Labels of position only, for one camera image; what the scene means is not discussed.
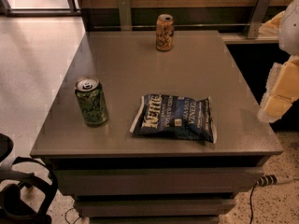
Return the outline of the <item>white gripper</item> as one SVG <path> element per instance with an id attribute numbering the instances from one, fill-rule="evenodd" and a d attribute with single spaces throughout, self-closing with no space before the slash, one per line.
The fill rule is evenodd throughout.
<path id="1" fill-rule="evenodd" d="M 260 103 L 258 119 L 274 123 L 299 99 L 299 0 L 293 0 L 259 28 L 260 35 L 277 35 L 279 48 L 291 55 L 284 64 L 274 63 Z"/>

